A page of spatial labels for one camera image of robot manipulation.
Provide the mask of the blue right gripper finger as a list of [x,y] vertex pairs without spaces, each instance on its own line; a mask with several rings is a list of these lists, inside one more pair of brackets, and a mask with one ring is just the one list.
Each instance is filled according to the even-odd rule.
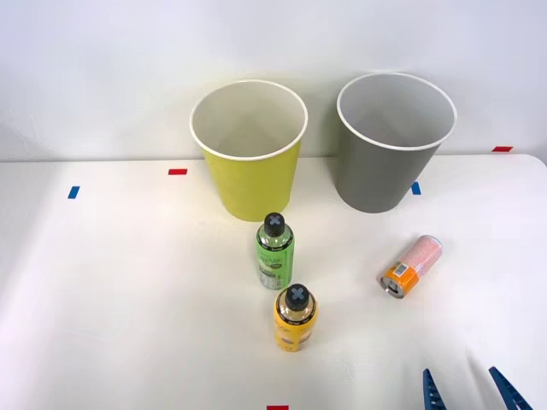
[[428,368],[422,373],[424,409],[436,410],[440,409],[440,394],[434,382],[432,374]]
[[489,368],[489,373],[508,410],[532,410],[525,398],[495,366]]

